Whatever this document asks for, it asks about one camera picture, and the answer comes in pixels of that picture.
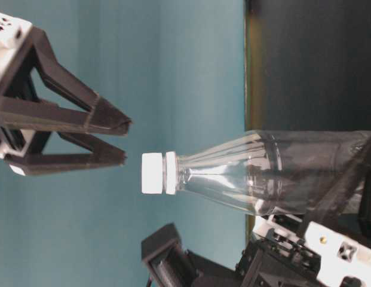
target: blue-green backdrop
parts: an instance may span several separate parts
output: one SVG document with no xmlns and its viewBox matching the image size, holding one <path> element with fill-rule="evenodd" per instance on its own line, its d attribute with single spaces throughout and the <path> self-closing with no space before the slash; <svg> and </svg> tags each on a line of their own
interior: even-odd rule
<svg viewBox="0 0 371 287">
<path fill-rule="evenodd" d="M 141 195 L 140 157 L 244 132 L 242 0 L 3 0 L 0 11 L 45 29 L 61 64 L 134 122 L 126 138 L 103 137 L 127 151 L 124 167 L 23 178 L 0 161 L 0 286 L 144 286 L 140 242 L 169 222 L 233 268 L 244 215 L 192 194 Z M 48 150 L 75 148 L 53 138 Z"/>
</svg>

